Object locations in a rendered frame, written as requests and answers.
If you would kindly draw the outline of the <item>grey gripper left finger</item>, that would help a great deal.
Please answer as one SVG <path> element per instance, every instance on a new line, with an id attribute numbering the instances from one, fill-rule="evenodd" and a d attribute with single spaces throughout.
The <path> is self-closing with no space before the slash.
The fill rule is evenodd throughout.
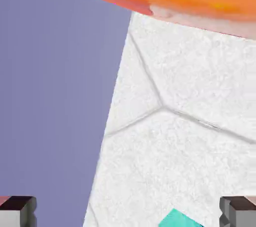
<path id="1" fill-rule="evenodd" d="M 0 196 L 0 227 L 37 227 L 34 196 Z"/>

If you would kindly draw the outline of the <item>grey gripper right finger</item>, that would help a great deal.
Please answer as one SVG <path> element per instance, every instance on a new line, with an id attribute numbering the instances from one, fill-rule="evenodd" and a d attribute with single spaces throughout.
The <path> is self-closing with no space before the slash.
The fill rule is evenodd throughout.
<path id="1" fill-rule="evenodd" d="M 219 227 L 256 227 L 256 196 L 222 196 Z"/>

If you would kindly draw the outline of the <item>small teal cube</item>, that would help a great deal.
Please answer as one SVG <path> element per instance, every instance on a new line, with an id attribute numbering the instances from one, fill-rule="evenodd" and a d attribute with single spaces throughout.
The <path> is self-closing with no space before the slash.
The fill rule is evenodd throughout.
<path id="1" fill-rule="evenodd" d="M 158 224 L 158 227 L 204 227 L 189 218 L 179 210 L 173 208 L 169 214 Z"/>

